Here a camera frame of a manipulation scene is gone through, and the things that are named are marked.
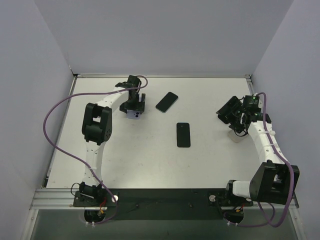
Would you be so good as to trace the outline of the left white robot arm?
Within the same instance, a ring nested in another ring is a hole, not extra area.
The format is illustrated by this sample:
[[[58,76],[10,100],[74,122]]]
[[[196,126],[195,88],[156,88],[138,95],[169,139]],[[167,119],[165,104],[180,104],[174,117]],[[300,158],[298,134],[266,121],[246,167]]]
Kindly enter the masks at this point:
[[[138,120],[145,111],[144,93],[140,94],[142,81],[129,75],[127,81],[115,85],[113,94],[108,94],[96,103],[85,107],[81,132],[86,146],[84,177],[79,186],[81,196],[92,206],[101,203],[107,190],[102,186],[102,160],[107,141],[113,132],[113,113],[120,110],[127,118]]]

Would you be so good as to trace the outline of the lilac phone case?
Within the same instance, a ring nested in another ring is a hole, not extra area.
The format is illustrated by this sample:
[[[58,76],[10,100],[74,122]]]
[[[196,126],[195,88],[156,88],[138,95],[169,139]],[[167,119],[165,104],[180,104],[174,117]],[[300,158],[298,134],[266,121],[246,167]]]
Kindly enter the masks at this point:
[[[128,110],[126,113],[126,117],[132,120],[139,120],[142,113],[140,111]]]

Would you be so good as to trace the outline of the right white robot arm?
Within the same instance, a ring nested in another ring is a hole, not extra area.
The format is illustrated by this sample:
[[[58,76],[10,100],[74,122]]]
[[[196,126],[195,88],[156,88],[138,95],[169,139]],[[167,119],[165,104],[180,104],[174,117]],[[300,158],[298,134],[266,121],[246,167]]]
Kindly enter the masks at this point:
[[[275,138],[271,118],[263,113],[258,95],[242,99],[232,96],[217,112],[230,128],[230,137],[241,141],[249,136],[255,146],[260,166],[250,181],[230,180],[226,198],[230,201],[250,199],[255,202],[284,205],[291,200],[300,170],[288,164]]]

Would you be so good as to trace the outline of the beige phone case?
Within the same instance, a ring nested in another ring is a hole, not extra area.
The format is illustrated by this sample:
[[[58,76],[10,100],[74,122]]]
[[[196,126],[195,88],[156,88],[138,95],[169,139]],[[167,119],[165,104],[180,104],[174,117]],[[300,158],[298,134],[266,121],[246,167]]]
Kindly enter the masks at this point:
[[[227,136],[234,142],[234,143],[240,143],[242,140],[247,138],[249,135],[246,133],[243,133],[243,135],[239,135],[233,130],[230,130],[227,134]]]

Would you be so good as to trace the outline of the dark smartphone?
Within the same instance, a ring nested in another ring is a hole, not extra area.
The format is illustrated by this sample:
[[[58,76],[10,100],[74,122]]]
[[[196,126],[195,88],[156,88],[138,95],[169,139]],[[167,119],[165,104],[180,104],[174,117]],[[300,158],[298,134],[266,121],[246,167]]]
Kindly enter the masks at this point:
[[[155,108],[162,112],[162,113],[166,113],[170,107],[179,99],[179,97],[169,91],[160,101],[159,103],[155,106]]]

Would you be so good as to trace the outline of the black smartphone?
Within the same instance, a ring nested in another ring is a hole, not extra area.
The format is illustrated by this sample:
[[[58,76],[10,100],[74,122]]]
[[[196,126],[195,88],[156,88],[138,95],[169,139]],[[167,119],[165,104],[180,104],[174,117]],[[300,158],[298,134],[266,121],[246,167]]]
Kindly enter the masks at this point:
[[[176,143],[178,148],[191,147],[190,124],[178,122],[176,124]]]

